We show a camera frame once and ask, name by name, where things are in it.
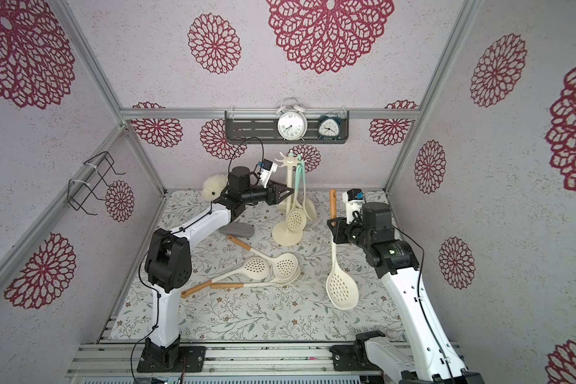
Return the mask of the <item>cream skimmer wooden handle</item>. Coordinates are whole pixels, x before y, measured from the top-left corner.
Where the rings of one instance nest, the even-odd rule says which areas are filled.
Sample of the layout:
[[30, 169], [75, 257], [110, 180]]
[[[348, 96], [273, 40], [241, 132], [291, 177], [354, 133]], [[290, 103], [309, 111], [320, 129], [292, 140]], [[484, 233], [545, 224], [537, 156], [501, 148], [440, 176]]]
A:
[[358, 304], [358, 286], [339, 265], [334, 235], [331, 235], [331, 272], [326, 279], [326, 292], [331, 303], [339, 310], [351, 310]]

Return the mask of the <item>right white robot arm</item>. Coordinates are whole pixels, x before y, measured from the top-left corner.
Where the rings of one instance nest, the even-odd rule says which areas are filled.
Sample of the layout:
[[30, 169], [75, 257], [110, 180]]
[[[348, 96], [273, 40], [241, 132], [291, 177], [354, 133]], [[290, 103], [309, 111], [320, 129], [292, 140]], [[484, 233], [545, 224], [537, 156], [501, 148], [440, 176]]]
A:
[[380, 332], [358, 334], [355, 356], [377, 366], [395, 383], [481, 383], [469, 371], [443, 330], [422, 281], [423, 262], [410, 244], [395, 238], [390, 206], [352, 200], [344, 217], [327, 224], [338, 244], [360, 248], [397, 307], [411, 353], [407, 355]]

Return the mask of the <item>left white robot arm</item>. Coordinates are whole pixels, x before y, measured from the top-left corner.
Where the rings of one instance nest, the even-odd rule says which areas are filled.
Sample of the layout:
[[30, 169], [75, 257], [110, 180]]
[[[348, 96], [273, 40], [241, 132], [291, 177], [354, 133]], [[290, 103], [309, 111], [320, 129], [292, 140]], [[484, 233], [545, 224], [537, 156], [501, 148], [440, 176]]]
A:
[[278, 205], [294, 189], [270, 179], [270, 171], [259, 171], [259, 181], [251, 182], [252, 172], [236, 166], [227, 175], [227, 185], [210, 204], [210, 208], [172, 230], [156, 230], [147, 251], [144, 270], [153, 295], [154, 323], [144, 340], [138, 373], [180, 371], [178, 326], [179, 300], [182, 287], [190, 279], [193, 267], [191, 251], [221, 227], [237, 219], [252, 203]]

